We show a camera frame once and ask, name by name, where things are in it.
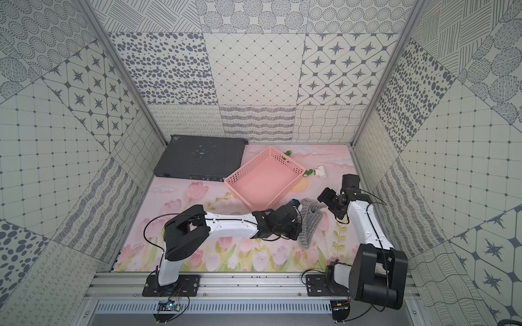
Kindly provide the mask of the grey striped square dishcloth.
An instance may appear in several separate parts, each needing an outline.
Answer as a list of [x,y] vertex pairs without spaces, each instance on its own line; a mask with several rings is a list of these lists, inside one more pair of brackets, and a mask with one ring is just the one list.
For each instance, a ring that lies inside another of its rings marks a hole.
[[324,203],[304,198],[301,202],[300,218],[302,230],[298,236],[298,243],[302,249],[307,250],[311,244],[312,237],[322,220]]

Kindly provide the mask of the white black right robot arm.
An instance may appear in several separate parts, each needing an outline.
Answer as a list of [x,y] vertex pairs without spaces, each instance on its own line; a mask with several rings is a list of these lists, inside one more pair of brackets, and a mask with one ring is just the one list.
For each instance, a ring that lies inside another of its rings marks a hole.
[[342,222],[352,222],[360,244],[350,265],[334,262],[333,281],[346,287],[355,301],[398,310],[402,307],[408,258],[384,235],[375,215],[374,202],[360,190],[337,194],[325,188],[318,196]]

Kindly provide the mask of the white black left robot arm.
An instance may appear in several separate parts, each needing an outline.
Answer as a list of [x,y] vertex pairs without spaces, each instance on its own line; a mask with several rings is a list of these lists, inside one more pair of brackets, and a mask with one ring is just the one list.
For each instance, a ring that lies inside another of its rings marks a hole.
[[194,205],[164,225],[164,254],[157,282],[164,287],[178,281],[182,261],[189,258],[210,237],[242,237],[269,240],[271,236],[297,240],[302,232],[303,205],[298,200],[273,210],[246,215],[221,215]]

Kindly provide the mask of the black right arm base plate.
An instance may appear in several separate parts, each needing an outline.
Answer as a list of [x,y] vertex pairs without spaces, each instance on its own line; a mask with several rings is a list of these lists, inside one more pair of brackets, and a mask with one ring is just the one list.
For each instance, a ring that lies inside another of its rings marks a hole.
[[306,274],[305,282],[309,297],[348,297],[349,289],[327,279],[324,274]]

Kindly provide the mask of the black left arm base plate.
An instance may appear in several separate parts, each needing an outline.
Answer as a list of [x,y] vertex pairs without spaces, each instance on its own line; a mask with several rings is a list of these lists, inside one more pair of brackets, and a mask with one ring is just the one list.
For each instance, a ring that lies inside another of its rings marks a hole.
[[150,274],[145,282],[143,297],[196,297],[200,285],[201,276],[197,274],[187,274],[178,277],[178,280],[171,285],[161,286],[158,277]]

